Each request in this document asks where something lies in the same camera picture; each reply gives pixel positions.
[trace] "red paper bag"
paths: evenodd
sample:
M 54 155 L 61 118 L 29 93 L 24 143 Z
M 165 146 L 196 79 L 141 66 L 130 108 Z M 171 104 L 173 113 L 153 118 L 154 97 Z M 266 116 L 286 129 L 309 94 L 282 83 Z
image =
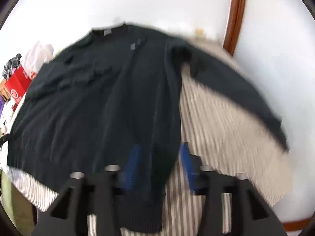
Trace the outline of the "red paper bag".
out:
M 15 103 L 18 104 L 30 83 L 31 79 L 27 76 L 23 67 L 19 67 L 4 85 L 15 100 Z

